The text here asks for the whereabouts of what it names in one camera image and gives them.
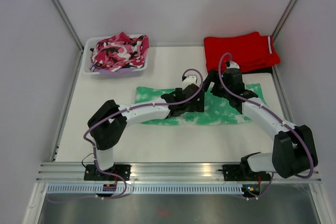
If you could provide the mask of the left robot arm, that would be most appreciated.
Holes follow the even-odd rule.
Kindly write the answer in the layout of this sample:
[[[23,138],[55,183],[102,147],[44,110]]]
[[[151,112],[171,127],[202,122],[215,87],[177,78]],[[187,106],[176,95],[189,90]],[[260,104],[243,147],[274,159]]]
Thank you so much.
[[[93,146],[96,175],[102,180],[113,177],[113,148],[126,128],[151,120],[176,118],[186,112],[203,112],[204,100],[204,90],[189,84],[148,102],[130,105],[118,105],[114,100],[105,102],[88,121],[89,129],[84,134],[84,139]]]

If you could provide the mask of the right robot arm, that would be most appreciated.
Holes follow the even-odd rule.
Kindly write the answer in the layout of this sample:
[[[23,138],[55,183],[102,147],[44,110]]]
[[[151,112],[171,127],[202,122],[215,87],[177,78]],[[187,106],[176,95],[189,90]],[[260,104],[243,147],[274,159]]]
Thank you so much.
[[[251,180],[259,172],[277,173],[282,178],[309,178],[318,164],[310,127],[297,126],[280,118],[255,92],[246,89],[238,68],[211,70],[203,84],[205,91],[224,98],[241,115],[250,118],[273,140],[270,153],[252,153],[240,160],[239,173]]]

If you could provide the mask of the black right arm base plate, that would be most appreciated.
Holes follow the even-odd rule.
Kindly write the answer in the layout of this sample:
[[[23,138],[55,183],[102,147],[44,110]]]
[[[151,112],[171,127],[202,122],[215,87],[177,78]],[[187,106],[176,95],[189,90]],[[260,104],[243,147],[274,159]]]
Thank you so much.
[[[271,175],[266,172],[253,172],[249,167],[241,164],[226,164],[218,170],[223,174],[226,182],[258,182],[270,181]]]

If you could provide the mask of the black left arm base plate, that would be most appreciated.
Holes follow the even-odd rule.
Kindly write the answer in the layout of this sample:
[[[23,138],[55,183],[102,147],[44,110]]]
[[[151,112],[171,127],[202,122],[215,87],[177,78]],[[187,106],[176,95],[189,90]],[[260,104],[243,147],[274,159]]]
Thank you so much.
[[[120,181],[118,177],[122,177],[125,181],[129,181],[131,174],[131,165],[129,164],[115,164],[112,168],[106,170],[104,173],[100,172],[96,165],[86,165],[83,179],[85,181]]]

